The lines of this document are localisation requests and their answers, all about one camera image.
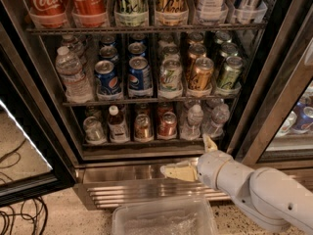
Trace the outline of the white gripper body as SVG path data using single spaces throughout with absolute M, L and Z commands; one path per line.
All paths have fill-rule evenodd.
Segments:
M 221 168 L 233 158 L 219 150 L 211 151 L 198 158 L 197 173 L 201 183 L 217 190 L 217 177 Z

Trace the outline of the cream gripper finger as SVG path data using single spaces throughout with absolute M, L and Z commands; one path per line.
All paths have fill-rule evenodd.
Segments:
M 216 151 L 218 149 L 216 143 L 206 134 L 202 136 L 204 150 L 208 152 Z
M 167 178 L 188 182 L 195 182 L 198 180 L 196 167 L 188 161 L 162 165 L 160 167 L 160 172 Z

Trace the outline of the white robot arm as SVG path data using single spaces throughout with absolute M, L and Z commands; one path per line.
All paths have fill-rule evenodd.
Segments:
M 204 153 L 196 164 L 166 164 L 160 172 L 182 181 L 199 181 L 228 195 L 247 217 L 271 232 L 295 226 L 313 235 L 313 193 L 287 174 L 272 168 L 253 169 L 217 149 L 203 137 Z

